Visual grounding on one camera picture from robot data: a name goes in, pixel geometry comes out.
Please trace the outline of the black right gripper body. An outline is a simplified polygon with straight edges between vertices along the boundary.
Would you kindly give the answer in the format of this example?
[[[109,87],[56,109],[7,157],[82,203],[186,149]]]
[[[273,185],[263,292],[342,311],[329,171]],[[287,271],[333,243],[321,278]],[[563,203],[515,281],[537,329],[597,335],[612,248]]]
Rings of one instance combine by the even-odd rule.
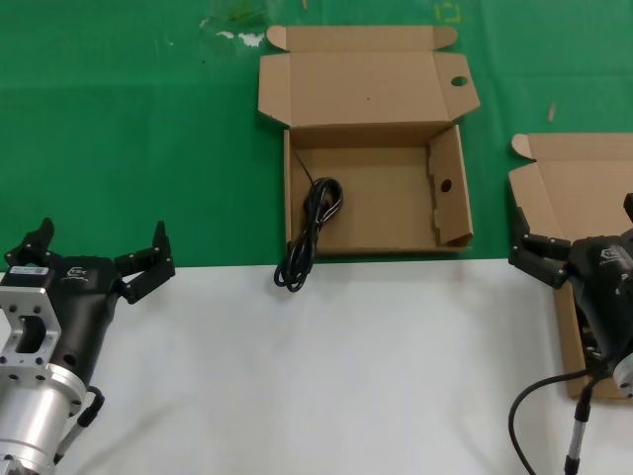
[[[579,239],[572,244],[566,270],[576,303],[613,369],[632,345],[632,241],[622,236]]]

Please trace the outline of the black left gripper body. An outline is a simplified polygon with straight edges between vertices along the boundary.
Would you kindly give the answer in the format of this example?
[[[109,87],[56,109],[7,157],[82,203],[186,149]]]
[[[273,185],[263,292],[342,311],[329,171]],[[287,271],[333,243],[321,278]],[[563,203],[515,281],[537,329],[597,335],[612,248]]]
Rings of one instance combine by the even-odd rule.
[[[112,259],[97,256],[59,257],[49,268],[46,291],[60,325],[49,362],[89,385],[120,298],[120,273]]]

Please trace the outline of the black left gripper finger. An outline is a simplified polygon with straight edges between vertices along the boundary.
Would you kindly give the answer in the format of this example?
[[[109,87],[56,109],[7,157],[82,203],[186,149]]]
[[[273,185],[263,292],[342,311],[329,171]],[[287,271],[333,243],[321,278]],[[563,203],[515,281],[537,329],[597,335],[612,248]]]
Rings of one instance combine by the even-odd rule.
[[[59,264],[62,257],[49,250],[54,236],[54,224],[50,218],[44,218],[40,227],[25,234],[19,245],[5,253],[10,267],[34,265],[50,267]]]
[[[129,303],[135,304],[175,276],[175,265],[169,237],[163,221],[156,225],[152,244],[114,259],[120,279],[118,291]]]

